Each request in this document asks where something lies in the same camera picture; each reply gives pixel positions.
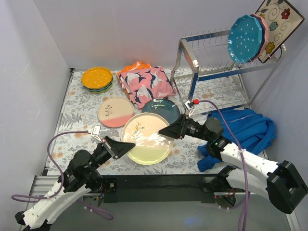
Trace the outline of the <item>dark teal plate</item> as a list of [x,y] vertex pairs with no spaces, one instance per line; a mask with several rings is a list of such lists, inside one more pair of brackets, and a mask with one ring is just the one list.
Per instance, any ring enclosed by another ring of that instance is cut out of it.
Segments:
[[180,117],[178,106],[169,99],[153,99],[144,105],[141,112],[157,114],[169,124],[174,123]]

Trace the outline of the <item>blue polka dot plate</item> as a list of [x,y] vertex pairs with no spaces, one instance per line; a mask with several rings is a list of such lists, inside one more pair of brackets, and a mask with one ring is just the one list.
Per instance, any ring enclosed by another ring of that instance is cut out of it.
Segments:
[[107,84],[105,87],[103,88],[100,88],[100,89],[90,89],[90,88],[87,88],[87,87],[83,87],[84,89],[90,91],[90,92],[101,92],[101,91],[106,91],[108,90],[111,86],[112,86],[113,82],[111,81],[109,84]]

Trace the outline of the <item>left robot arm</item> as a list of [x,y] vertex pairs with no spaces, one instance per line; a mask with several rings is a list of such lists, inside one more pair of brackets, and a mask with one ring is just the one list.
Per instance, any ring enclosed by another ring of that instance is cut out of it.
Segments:
[[135,147],[133,142],[115,141],[108,136],[93,153],[79,150],[53,187],[33,207],[15,214],[25,231],[48,231],[59,215],[89,192],[99,192],[104,181],[97,169],[109,159],[119,159]]

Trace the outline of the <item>yellow polka dot plate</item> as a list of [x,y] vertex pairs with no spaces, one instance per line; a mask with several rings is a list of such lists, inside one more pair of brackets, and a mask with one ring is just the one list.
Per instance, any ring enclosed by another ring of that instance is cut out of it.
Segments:
[[81,83],[88,89],[98,90],[106,87],[113,80],[111,71],[105,67],[94,67],[82,74]]

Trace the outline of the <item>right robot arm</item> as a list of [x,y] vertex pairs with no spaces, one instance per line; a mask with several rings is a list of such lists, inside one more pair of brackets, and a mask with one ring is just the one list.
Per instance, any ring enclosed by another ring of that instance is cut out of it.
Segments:
[[221,122],[211,117],[203,125],[181,114],[176,122],[159,130],[159,134],[173,139],[185,136],[207,142],[210,156],[225,166],[210,182],[200,185],[213,192],[243,189],[268,199],[285,214],[291,214],[308,193],[308,187],[294,164],[278,163],[261,158],[239,147],[223,136]]

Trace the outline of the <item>cream and pink plate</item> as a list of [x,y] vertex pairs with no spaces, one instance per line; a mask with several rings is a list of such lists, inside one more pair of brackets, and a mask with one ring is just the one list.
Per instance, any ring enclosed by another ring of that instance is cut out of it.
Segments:
[[122,127],[133,116],[133,104],[123,97],[112,97],[105,100],[98,110],[99,121],[109,128]]

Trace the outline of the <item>cream rimmed plate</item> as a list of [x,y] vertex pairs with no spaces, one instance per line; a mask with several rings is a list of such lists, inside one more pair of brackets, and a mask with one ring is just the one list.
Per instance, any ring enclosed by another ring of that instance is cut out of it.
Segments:
[[154,165],[163,161],[169,155],[174,141],[158,133],[167,126],[169,123],[154,113],[133,116],[125,124],[121,137],[123,142],[135,144],[127,156],[141,165]]

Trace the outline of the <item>green polka dot plate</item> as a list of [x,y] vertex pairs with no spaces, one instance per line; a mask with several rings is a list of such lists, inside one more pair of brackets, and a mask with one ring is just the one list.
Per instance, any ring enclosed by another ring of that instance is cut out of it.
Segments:
[[89,91],[90,93],[99,94],[99,93],[103,93],[103,92],[108,91],[111,87],[112,87],[112,84],[106,86],[105,88],[97,89],[97,90],[89,89],[89,88],[86,88],[86,87],[83,87],[83,88],[84,88],[85,90]]

